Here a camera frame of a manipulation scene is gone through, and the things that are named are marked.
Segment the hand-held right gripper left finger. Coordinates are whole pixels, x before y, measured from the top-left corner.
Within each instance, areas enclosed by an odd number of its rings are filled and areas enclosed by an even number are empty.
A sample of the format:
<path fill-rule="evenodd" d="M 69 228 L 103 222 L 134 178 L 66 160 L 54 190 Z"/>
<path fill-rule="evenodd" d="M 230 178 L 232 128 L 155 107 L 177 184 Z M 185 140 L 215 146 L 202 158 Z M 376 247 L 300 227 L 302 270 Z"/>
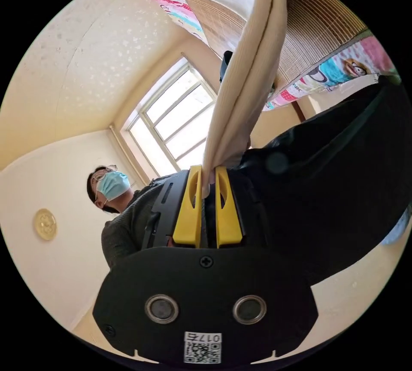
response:
<path fill-rule="evenodd" d="M 173 233 L 179 246 L 199 247 L 202 221 L 202 167 L 192 166 L 183 191 L 182 202 Z"/>

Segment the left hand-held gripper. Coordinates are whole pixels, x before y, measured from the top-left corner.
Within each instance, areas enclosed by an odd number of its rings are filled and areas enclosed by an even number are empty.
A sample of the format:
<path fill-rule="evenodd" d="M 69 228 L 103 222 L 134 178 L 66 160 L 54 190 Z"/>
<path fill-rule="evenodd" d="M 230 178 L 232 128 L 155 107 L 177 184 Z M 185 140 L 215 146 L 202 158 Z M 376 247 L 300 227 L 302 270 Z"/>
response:
<path fill-rule="evenodd" d="M 220 83 L 222 83 L 222 80 L 225 76 L 225 73 L 227 71 L 228 65 L 231 61 L 233 52 L 230 50 L 227 50 L 223 53 L 222 61 L 221 61 L 221 66 L 220 66 Z"/>

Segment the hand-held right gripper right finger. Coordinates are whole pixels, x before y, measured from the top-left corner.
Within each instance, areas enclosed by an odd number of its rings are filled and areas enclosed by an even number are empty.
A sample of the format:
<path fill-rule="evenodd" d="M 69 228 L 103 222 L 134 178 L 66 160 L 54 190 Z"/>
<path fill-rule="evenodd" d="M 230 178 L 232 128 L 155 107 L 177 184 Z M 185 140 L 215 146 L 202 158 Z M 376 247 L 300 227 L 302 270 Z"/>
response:
<path fill-rule="evenodd" d="M 215 222 L 218 248 L 242 242 L 242 230 L 225 167 L 215 169 Z"/>

